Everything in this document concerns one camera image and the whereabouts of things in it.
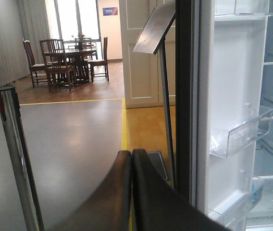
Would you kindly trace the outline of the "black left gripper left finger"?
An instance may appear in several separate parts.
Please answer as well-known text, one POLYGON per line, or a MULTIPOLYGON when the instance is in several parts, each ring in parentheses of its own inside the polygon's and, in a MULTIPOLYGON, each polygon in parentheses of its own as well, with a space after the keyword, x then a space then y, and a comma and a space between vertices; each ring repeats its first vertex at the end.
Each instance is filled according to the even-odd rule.
POLYGON ((69 217, 51 231, 127 231, 130 219, 130 151, 118 155, 98 188, 69 217))

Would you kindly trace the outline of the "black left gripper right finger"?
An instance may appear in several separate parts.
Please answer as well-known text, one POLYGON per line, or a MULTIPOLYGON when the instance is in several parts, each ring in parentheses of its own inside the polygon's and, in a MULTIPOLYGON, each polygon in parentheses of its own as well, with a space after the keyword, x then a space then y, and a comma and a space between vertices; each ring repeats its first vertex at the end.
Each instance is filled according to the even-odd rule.
POLYGON ((191 206, 157 172, 144 149, 132 152, 133 201, 139 231, 225 231, 191 206))

